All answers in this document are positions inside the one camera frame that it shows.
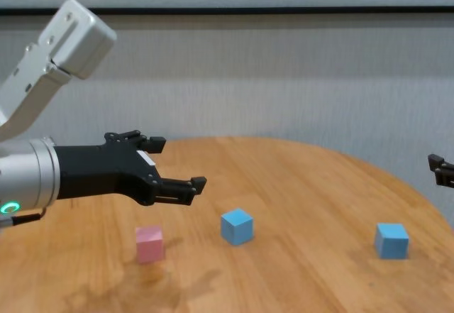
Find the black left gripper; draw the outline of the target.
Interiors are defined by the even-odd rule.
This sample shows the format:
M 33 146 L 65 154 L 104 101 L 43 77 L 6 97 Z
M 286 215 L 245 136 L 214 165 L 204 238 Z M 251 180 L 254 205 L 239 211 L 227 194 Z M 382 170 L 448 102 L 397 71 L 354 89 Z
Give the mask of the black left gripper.
M 161 153 L 166 144 L 164 137 L 147 137 L 133 130 L 108 132 L 104 139 L 102 145 L 55 147 L 60 165 L 58 199 L 122 194 L 144 206 L 190 206 L 203 192 L 205 177 L 159 179 L 156 167 L 140 154 Z

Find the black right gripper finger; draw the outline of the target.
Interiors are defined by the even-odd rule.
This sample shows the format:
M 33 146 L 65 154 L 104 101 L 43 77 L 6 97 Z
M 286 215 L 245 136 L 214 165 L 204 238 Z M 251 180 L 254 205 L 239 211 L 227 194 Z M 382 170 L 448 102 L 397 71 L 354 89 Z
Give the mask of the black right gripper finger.
M 453 187 L 453 164 L 436 154 L 428 155 L 428 166 L 435 175 L 436 184 L 444 187 Z

